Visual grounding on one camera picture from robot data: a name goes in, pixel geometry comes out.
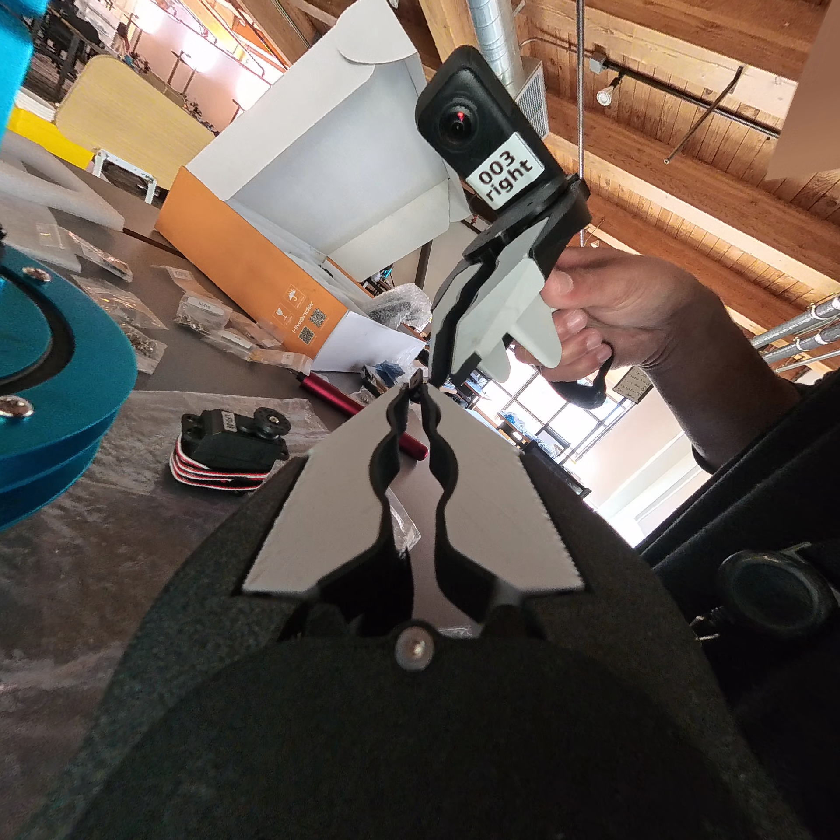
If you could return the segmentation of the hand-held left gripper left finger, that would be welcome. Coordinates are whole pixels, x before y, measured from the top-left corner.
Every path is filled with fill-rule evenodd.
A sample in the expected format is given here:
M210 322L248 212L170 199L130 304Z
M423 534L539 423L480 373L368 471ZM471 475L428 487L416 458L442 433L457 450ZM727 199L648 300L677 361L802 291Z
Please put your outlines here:
M249 594L327 594L400 559L385 492L401 468L408 388L397 385L312 447L243 583Z

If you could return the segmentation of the white foam frame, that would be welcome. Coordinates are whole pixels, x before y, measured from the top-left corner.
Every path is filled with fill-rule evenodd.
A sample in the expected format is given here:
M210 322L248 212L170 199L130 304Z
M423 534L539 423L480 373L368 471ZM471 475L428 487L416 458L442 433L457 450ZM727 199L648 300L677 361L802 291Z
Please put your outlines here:
M2 139L1 193L122 231L124 217L52 153L7 130Z

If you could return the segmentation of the silver ventilation duct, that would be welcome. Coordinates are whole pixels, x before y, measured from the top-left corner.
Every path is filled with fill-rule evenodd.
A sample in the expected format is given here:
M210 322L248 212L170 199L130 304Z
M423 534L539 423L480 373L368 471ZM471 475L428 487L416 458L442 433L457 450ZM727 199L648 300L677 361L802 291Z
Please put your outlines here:
M522 57L510 1L468 1L479 51L541 139L550 132L543 65Z

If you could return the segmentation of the blue toy robot arm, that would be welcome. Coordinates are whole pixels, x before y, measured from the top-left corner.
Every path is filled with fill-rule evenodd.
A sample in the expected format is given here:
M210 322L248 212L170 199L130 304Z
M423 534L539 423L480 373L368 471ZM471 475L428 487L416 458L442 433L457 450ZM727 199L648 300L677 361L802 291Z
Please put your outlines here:
M2 2L2 139L46 2ZM134 351L100 307L46 263L2 244L1 523L63 494L131 393Z

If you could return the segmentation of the black servo motor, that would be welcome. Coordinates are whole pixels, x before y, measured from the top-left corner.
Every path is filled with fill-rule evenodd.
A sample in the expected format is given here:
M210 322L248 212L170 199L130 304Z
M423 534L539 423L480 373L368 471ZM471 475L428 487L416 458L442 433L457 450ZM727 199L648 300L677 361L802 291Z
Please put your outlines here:
M253 416L226 409L182 415L169 467L183 485L245 493L257 490L277 461L289 458L289 419L261 406Z

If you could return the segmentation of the scattered small parts bags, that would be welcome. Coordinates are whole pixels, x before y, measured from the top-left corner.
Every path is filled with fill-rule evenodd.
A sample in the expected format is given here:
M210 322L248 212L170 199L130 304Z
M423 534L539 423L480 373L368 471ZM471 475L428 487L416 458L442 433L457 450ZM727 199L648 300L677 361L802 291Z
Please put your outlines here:
M78 257L107 271L125 284L131 282L133 274L126 262L65 230L76 244ZM6 235L3 229L4 245ZM163 266L162 269L182 290L174 316L175 325L194 333L214 348L244 361L278 366L295 373L311 372L312 360L307 355L283 349L267 328L234 312L201 287L190 270L173 266ZM166 346L162 341L149 336L148 331L166 330L165 323L125 287L114 286L108 280L80 275L71 275L70 278L120 326L133 346L138 372L147 375L154 373Z

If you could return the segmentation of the small clear zip bag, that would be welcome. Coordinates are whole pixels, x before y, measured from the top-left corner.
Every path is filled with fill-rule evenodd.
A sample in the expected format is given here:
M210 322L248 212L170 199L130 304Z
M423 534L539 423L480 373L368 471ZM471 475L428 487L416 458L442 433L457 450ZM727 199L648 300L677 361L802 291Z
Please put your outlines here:
M391 511L395 549L399 554L409 553L419 543L422 535L395 492L389 488L385 496Z

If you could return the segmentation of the orange and white cardboard box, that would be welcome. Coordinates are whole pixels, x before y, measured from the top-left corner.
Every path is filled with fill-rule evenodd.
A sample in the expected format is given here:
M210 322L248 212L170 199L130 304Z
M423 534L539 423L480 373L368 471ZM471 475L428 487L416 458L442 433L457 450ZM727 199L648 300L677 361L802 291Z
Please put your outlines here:
M421 60L389 3L350 5L252 107L178 171L155 224L317 371L417 357L362 310L358 281L469 215L417 131Z

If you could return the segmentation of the person's right forearm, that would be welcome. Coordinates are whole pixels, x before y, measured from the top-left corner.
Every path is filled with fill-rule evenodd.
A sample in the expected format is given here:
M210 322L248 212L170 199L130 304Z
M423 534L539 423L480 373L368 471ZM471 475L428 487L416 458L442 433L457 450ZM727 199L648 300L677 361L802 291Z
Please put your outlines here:
M680 293L662 329L644 368L711 468L738 455L802 400L698 281Z

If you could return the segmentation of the bubble wrap bundle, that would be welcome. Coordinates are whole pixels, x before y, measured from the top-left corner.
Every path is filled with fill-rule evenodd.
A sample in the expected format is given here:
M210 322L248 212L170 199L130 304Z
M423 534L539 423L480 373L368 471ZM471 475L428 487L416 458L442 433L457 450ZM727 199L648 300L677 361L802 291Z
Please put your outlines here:
M406 325L421 332L432 320L432 302L414 284L396 286L373 297L365 304L364 311L368 318L389 329Z

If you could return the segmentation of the ceiling pipes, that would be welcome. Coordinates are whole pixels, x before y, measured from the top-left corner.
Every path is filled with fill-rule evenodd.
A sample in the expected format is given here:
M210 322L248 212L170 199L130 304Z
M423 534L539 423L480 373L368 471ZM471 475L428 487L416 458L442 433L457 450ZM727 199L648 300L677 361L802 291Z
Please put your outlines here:
M825 362L838 356L838 350L812 356L839 341L839 296L813 303L802 314L754 336L750 342L764 362L782 362L779 372L803 364Z

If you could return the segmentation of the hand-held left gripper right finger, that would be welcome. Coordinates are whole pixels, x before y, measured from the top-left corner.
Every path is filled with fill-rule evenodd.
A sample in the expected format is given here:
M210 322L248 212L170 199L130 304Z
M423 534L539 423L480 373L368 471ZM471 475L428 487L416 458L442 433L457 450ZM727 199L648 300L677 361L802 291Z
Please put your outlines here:
M437 588L488 635L546 637L531 601L585 583L520 455L446 395L420 389Z

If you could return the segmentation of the white metal stool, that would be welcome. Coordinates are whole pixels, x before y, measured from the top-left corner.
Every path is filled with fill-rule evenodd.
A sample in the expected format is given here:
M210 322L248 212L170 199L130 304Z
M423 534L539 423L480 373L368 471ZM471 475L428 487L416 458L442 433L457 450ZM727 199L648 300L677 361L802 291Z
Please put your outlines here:
M130 173L131 175L135 176L140 181L142 181L144 186L143 200L147 204L153 204L154 196L158 188L157 179L154 177L153 174L147 172L146 170L140 168L135 164L130 163L129 161L118 157L116 154L110 152L109 150L106 150L104 148L96 149L91 159L89 172L97 178L107 181L108 178L103 172L104 167L106 167L106 165L111 165L120 169L123 172Z

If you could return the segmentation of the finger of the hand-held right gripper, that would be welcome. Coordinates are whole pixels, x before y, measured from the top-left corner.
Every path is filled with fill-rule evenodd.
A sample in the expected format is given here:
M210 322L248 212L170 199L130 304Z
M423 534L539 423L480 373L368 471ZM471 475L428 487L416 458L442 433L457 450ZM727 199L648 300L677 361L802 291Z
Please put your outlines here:
M453 348L458 321L474 304L480 288L488 282L494 271L509 269L524 257L524 235L504 245L498 255L489 250L477 261L464 259L454 270L445 289L441 290L433 307L432 334L429 340L429 381L444 385L453 381ZM506 337L506 348L510 337Z
M530 257L509 269L497 268L458 321L453 348L453 381L474 370L504 382L510 374L506 337L528 346L547 363L547 306L541 298L545 275Z

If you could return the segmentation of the yellow plastic bin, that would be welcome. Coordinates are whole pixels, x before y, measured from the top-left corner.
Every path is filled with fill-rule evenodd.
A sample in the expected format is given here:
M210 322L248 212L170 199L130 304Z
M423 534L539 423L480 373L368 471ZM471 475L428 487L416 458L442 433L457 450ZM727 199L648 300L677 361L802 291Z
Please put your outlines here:
M88 168L95 155L94 151L68 140L54 123L17 106L12 108L7 127L12 132L35 142L53 155L82 170Z

